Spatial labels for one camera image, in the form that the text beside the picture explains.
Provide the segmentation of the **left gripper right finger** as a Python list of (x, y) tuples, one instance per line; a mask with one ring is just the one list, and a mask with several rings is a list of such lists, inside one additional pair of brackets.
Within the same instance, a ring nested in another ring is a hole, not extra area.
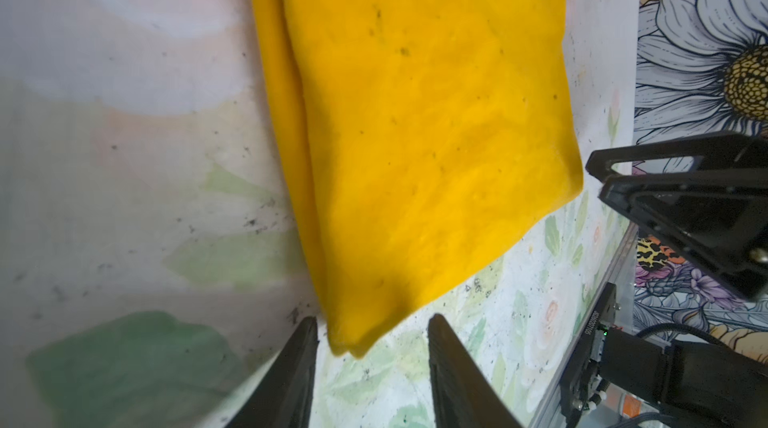
[(441, 314), (429, 320), (428, 346), (437, 428), (521, 427)]

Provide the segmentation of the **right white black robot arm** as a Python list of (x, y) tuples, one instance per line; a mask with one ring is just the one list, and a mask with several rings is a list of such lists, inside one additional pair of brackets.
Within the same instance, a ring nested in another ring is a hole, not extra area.
[[(650, 235), (652, 263), (681, 256), (729, 295), (767, 292), (767, 142), (734, 132), (597, 150), (587, 172), (600, 199)], [(610, 387), (648, 402), (637, 427), (762, 427), (767, 368), (701, 328), (657, 324), (630, 334), (614, 321), (607, 284), (588, 314), (552, 401), (552, 422), (575, 427)]]

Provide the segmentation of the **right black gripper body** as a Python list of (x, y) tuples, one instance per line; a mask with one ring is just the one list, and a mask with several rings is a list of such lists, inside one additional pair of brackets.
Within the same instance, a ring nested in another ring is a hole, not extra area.
[[(686, 158), (678, 172), (624, 175), (622, 162)], [(767, 141), (719, 132), (595, 150), (586, 171), (600, 200), (656, 236), (727, 291), (748, 301), (767, 292)]]

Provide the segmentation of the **yellow t-shirt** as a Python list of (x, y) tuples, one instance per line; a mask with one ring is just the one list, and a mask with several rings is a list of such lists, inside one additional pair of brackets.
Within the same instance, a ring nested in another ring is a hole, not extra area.
[(252, 0), (336, 355), (364, 356), (580, 194), (566, 0)]

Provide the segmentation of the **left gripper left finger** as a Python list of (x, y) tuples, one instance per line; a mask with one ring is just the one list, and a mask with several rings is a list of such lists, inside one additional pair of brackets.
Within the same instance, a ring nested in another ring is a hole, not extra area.
[(227, 428), (307, 428), (318, 348), (318, 322), (301, 320), (271, 367)]

